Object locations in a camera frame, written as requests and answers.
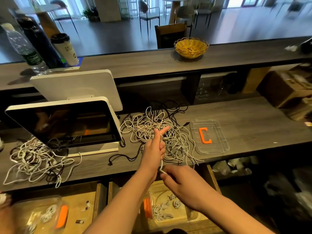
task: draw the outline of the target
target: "cardboard box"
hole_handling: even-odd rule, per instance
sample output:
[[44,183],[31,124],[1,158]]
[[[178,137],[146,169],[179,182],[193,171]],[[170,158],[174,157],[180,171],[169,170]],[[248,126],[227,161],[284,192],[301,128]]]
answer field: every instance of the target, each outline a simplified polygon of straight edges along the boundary
[[257,90],[276,108],[296,106],[302,98],[312,95],[311,84],[289,71],[269,72]]

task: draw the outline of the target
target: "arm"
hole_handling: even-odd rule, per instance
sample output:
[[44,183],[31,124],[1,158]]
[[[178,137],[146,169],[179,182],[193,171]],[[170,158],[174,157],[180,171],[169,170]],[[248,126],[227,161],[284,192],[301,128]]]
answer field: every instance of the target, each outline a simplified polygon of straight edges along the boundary
[[154,138],[146,142],[139,169],[117,193],[109,205],[101,212],[84,234],[124,234],[131,233],[138,210],[148,188],[156,179],[159,163],[165,154],[165,143],[161,131],[154,130]]
[[188,207],[201,212],[229,234],[274,234],[222,196],[189,166],[168,165],[161,174],[164,184]]

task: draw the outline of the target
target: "monitor screen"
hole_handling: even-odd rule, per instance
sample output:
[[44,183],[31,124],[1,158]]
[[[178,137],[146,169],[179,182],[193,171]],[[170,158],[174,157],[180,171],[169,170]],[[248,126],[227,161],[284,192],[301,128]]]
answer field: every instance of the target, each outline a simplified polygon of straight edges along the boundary
[[102,100],[7,110],[6,114],[51,149],[121,140]]

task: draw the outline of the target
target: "black cup lid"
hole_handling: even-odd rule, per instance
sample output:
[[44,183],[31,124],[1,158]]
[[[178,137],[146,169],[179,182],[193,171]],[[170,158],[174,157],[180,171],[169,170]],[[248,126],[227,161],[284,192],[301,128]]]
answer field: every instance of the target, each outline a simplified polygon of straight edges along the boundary
[[70,40],[69,36],[65,33],[54,34],[51,36],[51,43],[53,44],[64,43],[69,40]]

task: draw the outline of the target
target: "clear plastic tray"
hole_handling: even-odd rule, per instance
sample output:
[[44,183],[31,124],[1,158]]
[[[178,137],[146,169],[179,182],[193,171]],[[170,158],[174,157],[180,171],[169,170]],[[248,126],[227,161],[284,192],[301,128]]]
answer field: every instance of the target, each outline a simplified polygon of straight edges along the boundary
[[173,218],[160,221],[157,220],[156,215],[154,214],[155,205],[165,203],[167,200],[169,200],[171,194],[172,192],[163,183],[153,184],[150,186],[150,201],[153,213],[153,218],[149,219],[149,226],[151,229],[164,226],[171,226],[179,223],[187,223],[195,221],[199,218],[198,212],[189,209],[182,203],[178,209],[175,209],[173,206],[173,202],[175,200],[178,200],[178,198],[175,198],[169,201],[168,208],[161,211],[161,214],[171,214]]
[[194,120],[191,121],[190,128],[197,153],[201,155],[219,154],[229,150],[221,127],[216,120]]
[[[57,205],[56,212],[50,221],[43,223],[41,216],[46,213],[46,210],[51,205]],[[29,231],[31,225],[35,225],[36,227],[33,234],[53,234],[56,231],[55,227],[62,207],[62,197],[48,196],[23,200],[15,203],[12,207],[15,214],[17,234],[31,233]]]

